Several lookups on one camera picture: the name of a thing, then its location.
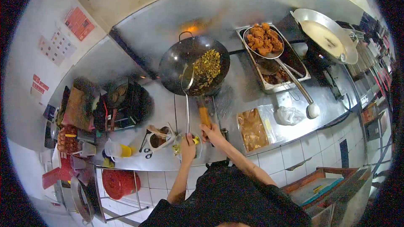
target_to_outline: black wok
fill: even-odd
[[[181,40],[183,33],[190,33],[192,37]],[[198,58],[202,57],[208,50],[214,49],[220,54],[220,73],[213,79],[213,82],[206,88],[194,93],[190,91],[189,96],[213,95],[217,92],[226,74],[229,72],[230,55],[227,49],[218,41],[209,36],[193,36],[191,32],[182,32],[178,37],[179,42],[175,43],[164,53],[159,65],[160,80],[163,86],[177,95],[185,95],[181,88],[181,74],[185,64],[192,67]]]

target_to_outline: white plastic bag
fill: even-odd
[[[280,106],[276,111],[281,125],[295,125],[306,118],[300,110],[291,107]]]

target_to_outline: hand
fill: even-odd
[[[201,135],[205,132],[206,135],[209,137],[209,141],[215,146],[215,147],[220,147],[222,146],[226,141],[226,139],[223,137],[222,132],[220,132],[219,125],[217,124],[212,124],[212,129],[209,129],[206,125],[200,124],[199,128],[202,130]]]
[[[195,143],[192,140],[192,134],[188,133],[186,137],[184,137],[180,143],[181,149],[181,164],[191,165],[192,161],[195,158],[196,147]]]

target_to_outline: fried chicken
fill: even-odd
[[[270,28],[267,23],[254,24],[247,35],[248,46],[252,50],[266,56],[270,52],[278,52],[283,49],[282,42],[278,39],[278,33]]]

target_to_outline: red basket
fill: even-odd
[[[114,200],[135,193],[136,186],[140,189],[140,178],[137,174],[136,186],[134,184],[134,171],[105,169],[102,172],[102,183],[105,192]]]

